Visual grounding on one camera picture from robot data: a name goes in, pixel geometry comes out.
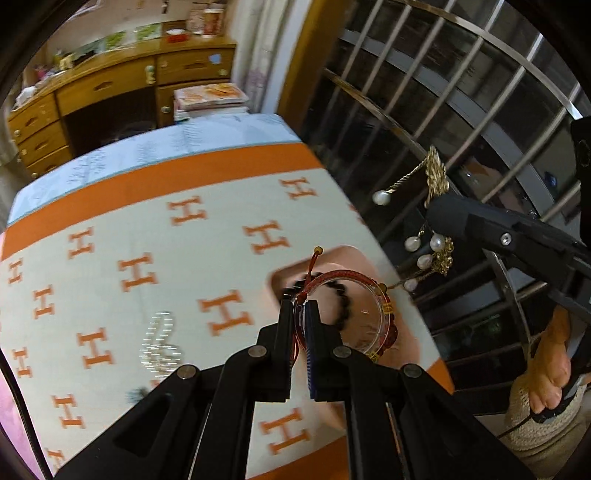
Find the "right hand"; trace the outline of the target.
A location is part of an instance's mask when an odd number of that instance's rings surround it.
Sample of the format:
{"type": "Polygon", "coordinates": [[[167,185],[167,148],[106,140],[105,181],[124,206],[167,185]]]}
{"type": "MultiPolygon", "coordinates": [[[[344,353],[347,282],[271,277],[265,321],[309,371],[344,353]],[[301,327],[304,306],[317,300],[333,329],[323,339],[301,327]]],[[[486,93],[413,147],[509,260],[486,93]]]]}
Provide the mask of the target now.
{"type": "Polygon", "coordinates": [[[544,409],[554,410],[562,399],[562,388],[571,376],[571,362],[567,354],[570,337],[569,313],[557,306],[528,367],[529,402],[535,414],[544,409]]]}

